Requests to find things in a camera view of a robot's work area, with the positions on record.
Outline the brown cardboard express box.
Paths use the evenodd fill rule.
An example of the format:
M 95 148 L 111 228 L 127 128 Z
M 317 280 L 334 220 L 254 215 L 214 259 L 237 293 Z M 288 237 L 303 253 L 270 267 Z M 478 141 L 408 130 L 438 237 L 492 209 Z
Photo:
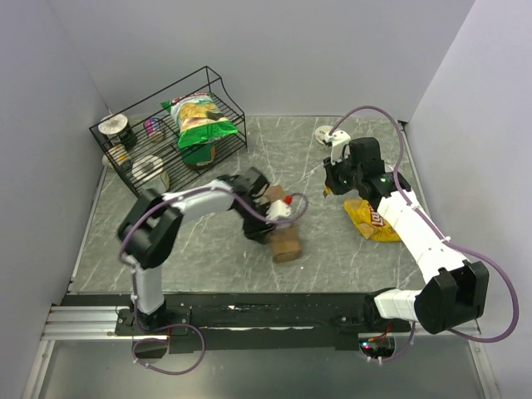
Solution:
M 301 242 L 298 227 L 295 224 L 276 228 L 268 236 L 268 245 L 276 264 L 283 264 L 298 259 L 301 255 Z

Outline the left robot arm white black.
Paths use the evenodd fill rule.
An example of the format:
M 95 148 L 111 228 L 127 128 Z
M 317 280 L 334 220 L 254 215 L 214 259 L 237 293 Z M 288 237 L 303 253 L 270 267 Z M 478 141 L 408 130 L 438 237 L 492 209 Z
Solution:
M 266 244 L 274 225 L 259 199 L 269 187 L 254 167 L 241 175 L 222 175 L 206 185 L 176 193 L 144 191 L 117 230 L 119 260 L 131 267 L 131 311 L 144 333 L 159 332 L 170 317 L 162 292 L 162 268 L 181 225 L 205 215 L 233 210 L 242 219 L 244 237 Z

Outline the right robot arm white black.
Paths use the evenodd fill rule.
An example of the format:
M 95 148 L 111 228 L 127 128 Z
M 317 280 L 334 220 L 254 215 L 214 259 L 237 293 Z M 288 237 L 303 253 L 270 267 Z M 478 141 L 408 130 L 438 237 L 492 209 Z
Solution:
M 485 309 L 489 272 L 449 248 L 424 220 L 426 213 L 400 174 L 386 170 L 377 139 L 353 139 L 344 131 L 329 132 L 323 143 L 331 150 L 324 159 L 326 194 L 358 192 L 398 234 L 421 270 L 421 290 L 390 288 L 373 294 L 363 321 L 379 332 L 401 319 L 420 323 L 437 334 L 479 318 Z

